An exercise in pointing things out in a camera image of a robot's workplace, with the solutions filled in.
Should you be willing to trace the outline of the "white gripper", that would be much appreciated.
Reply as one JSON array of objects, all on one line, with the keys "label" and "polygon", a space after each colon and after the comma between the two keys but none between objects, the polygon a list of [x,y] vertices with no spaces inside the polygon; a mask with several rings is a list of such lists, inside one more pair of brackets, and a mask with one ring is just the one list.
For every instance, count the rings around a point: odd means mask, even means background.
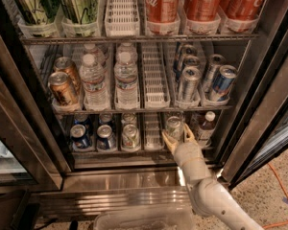
[{"label": "white gripper", "polygon": [[179,144],[179,141],[169,136],[165,130],[162,131],[162,138],[168,150],[174,154],[174,159],[182,170],[185,181],[196,185],[209,178],[211,172],[204,161],[201,148],[194,143],[195,137],[188,124],[183,126],[183,131],[184,141],[187,143]]}]

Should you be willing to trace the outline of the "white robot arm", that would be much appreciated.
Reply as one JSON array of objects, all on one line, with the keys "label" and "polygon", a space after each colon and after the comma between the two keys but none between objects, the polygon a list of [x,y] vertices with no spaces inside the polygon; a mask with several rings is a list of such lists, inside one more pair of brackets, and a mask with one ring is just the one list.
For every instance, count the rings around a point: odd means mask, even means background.
[{"label": "white robot arm", "polygon": [[215,216],[231,230],[264,230],[217,180],[188,124],[183,130],[183,143],[166,130],[162,131],[162,137],[182,171],[193,211],[205,218]]}]

